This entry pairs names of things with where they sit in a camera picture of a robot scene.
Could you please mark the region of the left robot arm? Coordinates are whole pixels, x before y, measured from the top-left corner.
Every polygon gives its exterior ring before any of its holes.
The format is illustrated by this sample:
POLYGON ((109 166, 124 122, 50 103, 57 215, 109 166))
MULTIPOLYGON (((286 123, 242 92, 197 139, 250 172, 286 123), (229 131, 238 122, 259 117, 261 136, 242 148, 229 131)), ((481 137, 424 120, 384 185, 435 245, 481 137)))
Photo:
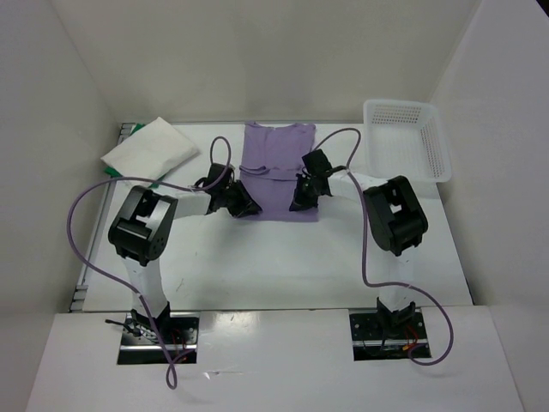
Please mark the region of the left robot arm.
POLYGON ((138 291, 131 309, 133 328, 141 330, 150 342, 164 342, 176 330, 160 273, 160 256, 173 222, 219 209, 226 209, 234 218, 262 212, 244 184, 234 178, 234 169, 214 163, 207 176, 178 197, 133 186, 112 222, 108 240, 122 259, 130 285, 138 291))

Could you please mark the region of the purple t-shirt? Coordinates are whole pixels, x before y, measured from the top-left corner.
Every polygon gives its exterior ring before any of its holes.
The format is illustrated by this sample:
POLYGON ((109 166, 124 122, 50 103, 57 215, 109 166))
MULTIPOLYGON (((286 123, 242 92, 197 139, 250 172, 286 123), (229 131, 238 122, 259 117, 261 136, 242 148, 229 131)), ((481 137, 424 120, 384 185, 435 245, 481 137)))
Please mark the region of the purple t-shirt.
POLYGON ((291 211, 302 157, 315 142, 314 124, 268 127, 248 123, 239 164, 239 180, 262 208, 250 221, 317 222, 316 209, 291 211))

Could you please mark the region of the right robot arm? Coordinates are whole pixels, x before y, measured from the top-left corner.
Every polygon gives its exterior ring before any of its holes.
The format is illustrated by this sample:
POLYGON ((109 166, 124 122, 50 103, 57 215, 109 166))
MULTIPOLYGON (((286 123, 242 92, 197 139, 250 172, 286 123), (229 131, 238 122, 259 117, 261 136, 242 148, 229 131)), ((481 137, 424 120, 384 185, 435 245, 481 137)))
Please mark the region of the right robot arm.
POLYGON ((362 279, 378 291, 376 324, 385 337, 398 336, 411 322, 416 305, 409 297, 417 247, 428 229, 428 221, 409 180, 373 178, 334 167, 321 149, 303 157, 305 168, 297 174, 291 211, 318 207, 322 196, 344 197, 361 206, 363 221, 362 279), (370 245, 384 252, 389 268, 378 280, 368 278, 370 245))

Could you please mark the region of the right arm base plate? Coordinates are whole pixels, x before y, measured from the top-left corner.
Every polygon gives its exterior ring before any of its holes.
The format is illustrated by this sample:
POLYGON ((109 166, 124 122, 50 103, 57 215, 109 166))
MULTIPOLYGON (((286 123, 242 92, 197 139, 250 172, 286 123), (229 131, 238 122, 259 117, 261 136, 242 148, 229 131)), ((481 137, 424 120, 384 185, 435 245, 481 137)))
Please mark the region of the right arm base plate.
POLYGON ((392 361, 408 357, 428 360, 431 350, 424 318, 417 310, 412 319, 397 330, 385 331, 375 310, 348 313, 354 361, 392 361))

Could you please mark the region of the green t-shirt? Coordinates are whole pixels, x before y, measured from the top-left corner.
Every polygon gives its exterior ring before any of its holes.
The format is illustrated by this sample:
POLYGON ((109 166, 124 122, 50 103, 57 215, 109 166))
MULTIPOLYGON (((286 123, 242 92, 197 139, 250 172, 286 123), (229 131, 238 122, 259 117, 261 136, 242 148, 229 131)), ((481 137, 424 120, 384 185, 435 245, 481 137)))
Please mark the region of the green t-shirt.
MULTIPOLYGON (((118 137, 118 143, 122 143, 145 126, 145 124, 123 124, 118 137)), ((110 166, 105 167, 104 173, 110 178, 121 177, 121 174, 115 168, 110 166)))

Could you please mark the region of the white t-shirt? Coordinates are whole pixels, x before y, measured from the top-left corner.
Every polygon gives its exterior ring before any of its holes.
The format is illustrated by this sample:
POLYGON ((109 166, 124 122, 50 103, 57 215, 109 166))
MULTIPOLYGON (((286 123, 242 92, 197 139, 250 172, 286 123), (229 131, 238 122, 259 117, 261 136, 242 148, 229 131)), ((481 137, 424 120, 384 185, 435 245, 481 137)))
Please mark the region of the white t-shirt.
POLYGON ((123 177, 163 178, 199 148, 161 117, 141 127, 101 160, 123 177))

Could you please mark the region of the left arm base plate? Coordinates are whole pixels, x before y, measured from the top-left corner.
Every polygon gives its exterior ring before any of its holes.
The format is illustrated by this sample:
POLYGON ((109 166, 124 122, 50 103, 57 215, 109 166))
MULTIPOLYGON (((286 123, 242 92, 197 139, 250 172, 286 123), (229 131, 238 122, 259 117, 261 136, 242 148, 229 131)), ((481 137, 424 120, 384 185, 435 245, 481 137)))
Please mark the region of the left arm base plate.
MULTIPOLYGON (((164 337, 169 355, 177 364, 195 364, 200 316, 197 312, 172 312, 172 328, 164 337)), ((130 313, 125 315, 117 364, 121 366, 165 365, 166 358, 158 338, 149 329, 138 325, 130 313)))

